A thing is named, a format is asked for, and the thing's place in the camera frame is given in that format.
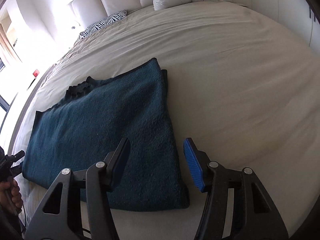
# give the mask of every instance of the fitted sheet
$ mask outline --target fitted sheet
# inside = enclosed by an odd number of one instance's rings
[[[168,70],[167,103],[190,207],[112,210],[120,238],[194,238],[206,194],[188,171],[186,137],[226,168],[254,169],[292,235],[320,192],[319,57],[284,26],[236,4],[146,7],[76,44],[35,94],[13,151],[27,149],[36,110],[57,103],[70,85],[117,76],[152,57]],[[30,220],[45,190],[17,180]]]

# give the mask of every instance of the headboard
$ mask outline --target headboard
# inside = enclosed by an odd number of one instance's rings
[[[79,24],[86,28],[108,15],[152,5],[152,0],[73,0],[68,4]]]

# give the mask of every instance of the human hand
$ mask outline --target human hand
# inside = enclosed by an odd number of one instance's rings
[[[10,189],[10,182],[0,182],[0,205],[10,213],[14,214],[12,207],[5,195],[5,190]],[[11,190],[12,202],[17,208],[22,208],[23,200],[21,199],[21,193],[18,183],[13,180],[13,188]]]

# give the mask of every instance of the dark blue blanket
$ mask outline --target dark blue blanket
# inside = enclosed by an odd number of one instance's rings
[[[131,153],[110,207],[159,211],[189,206],[166,105],[166,75],[155,58],[107,80],[90,77],[65,98],[36,112],[23,176],[49,188],[63,168],[87,169],[115,150],[122,137]]]

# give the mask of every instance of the beige curtain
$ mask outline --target beige curtain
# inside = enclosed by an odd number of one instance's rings
[[[6,67],[21,68],[22,62],[11,46],[7,35],[0,24],[0,58]]]

